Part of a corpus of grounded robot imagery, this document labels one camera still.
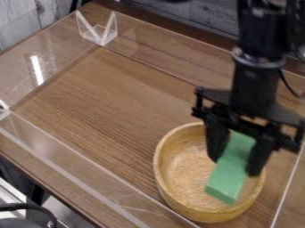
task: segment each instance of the green sponge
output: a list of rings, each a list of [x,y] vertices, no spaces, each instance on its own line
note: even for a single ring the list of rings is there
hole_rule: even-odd
[[[254,138],[232,132],[211,172],[204,191],[226,204],[234,204],[238,200],[247,177],[246,162],[254,145]]]

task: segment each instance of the clear acrylic enclosure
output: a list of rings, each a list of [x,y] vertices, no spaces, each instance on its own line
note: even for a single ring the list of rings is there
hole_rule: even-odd
[[[174,127],[198,121],[194,86],[230,86],[231,56],[97,4],[81,15],[84,30],[73,13],[0,56],[4,156],[105,227],[285,227],[285,216],[303,224],[305,159],[286,151],[269,161],[254,206],[226,224],[195,224],[164,205],[154,182],[155,146]],[[115,33],[99,43],[111,15]],[[286,74],[305,86],[302,77]],[[305,115],[282,85],[278,99]],[[81,195],[71,201],[73,191]],[[295,208],[294,202],[303,203]]]

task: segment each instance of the green block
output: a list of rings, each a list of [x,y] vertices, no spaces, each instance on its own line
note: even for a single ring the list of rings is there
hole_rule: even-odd
[[[232,132],[211,172],[204,191],[226,204],[234,204],[238,200],[247,177],[245,167],[254,145],[254,138]]]

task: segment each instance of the wooden table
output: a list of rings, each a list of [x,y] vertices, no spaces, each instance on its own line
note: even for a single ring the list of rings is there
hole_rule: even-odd
[[[100,4],[89,3],[81,11],[91,20],[104,22],[108,11]],[[69,18],[57,25],[69,29]],[[158,141],[174,127],[198,121],[191,117],[194,85],[227,87],[234,64],[224,49],[208,44],[191,45],[191,42],[184,44],[190,48],[179,49],[184,38],[179,40],[175,34],[170,35],[167,31],[148,25],[136,30],[138,52],[132,55],[134,59],[127,58],[113,52],[119,48],[131,48],[127,29],[124,32],[108,48],[89,48],[12,110],[85,158],[164,203],[158,195],[151,163]],[[139,58],[158,68],[135,61]],[[302,77],[293,73],[287,73],[287,77],[294,86],[305,86]],[[278,97],[290,109],[305,115],[303,103],[291,97],[283,85],[279,85]],[[4,137],[0,141],[1,145],[9,143]],[[20,146],[10,142],[9,146],[2,146],[1,155],[96,226],[107,224],[119,227],[119,217],[104,217],[100,203],[80,185],[59,170],[45,166],[35,156],[24,153]],[[232,221],[203,224],[202,227],[269,227],[295,157],[287,152],[274,153],[266,166],[266,186],[254,206]],[[84,161],[73,160],[73,157],[64,158],[60,151],[53,151],[52,158],[92,183],[92,189],[99,191],[104,188],[92,175],[92,167]],[[290,227],[299,227],[299,221],[293,218]]]

